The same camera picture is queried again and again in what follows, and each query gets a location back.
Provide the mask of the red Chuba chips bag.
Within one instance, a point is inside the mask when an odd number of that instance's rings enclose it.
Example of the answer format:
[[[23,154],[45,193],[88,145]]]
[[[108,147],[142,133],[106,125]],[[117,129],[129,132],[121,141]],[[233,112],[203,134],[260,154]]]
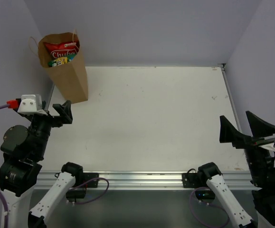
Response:
[[[59,44],[45,42],[44,45],[52,58],[57,59],[59,57],[77,54],[79,52],[80,42],[78,40]]]

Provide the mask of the yellow M&M's packet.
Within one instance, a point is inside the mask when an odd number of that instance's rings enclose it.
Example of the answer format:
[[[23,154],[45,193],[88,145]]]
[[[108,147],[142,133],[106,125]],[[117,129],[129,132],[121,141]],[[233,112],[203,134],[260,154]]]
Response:
[[[63,65],[68,63],[68,57],[59,57],[56,59],[56,65]]]

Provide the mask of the green white snack packet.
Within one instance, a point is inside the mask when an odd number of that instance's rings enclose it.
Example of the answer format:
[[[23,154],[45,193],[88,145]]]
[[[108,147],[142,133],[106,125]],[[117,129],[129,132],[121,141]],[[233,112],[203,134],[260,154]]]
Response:
[[[68,63],[68,58],[67,57],[62,57],[62,58],[57,58],[57,59],[54,59],[54,60],[48,62],[48,66],[49,67],[56,67],[56,66],[64,65],[66,63]]]

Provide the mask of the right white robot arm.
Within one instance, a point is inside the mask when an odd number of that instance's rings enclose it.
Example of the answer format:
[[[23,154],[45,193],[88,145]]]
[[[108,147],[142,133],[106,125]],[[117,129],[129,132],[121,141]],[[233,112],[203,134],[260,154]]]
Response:
[[[220,143],[231,143],[243,149],[251,175],[257,221],[243,209],[225,183],[223,174],[213,162],[198,168],[199,185],[208,187],[220,201],[234,228],[275,228],[275,125],[246,112],[252,135],[239,132],[220,116]]]

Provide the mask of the brown paper bag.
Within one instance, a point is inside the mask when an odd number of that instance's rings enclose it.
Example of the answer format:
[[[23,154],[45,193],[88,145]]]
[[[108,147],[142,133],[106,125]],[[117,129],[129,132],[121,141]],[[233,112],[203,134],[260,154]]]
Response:
[[[81,49],[75,55],[68,55],[68,63],[60,66],[49,67],[48,62],[54,60],[47,51],[44,43],[59,44],[67,41],[79,41],[76,31],[44,36],[38,43],[38,51],[32,51],[40,61],[40,65],[46,71],[61,95],[72,103],[80,103],[88,100],[88,80],[85,69],[85,60]]]

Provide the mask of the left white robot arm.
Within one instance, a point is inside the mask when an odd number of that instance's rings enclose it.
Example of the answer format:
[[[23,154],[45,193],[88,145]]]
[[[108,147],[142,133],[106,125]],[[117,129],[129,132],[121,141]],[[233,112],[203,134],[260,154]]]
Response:
[[[30,126],[9,128],[0,147],[4,163],[0,167],[0,191],[4,197],[4,225],[8,228],[45,228],[52,212],[70,190],[84,181],[83,167],[67,162],[61,168],[56,182],[44,198],[32,209],[30,200],[37,183],[52,128],[72,124],[71,101],[54,104],[57,116],[44,110],[44,101],[21,98],[7,102]]]

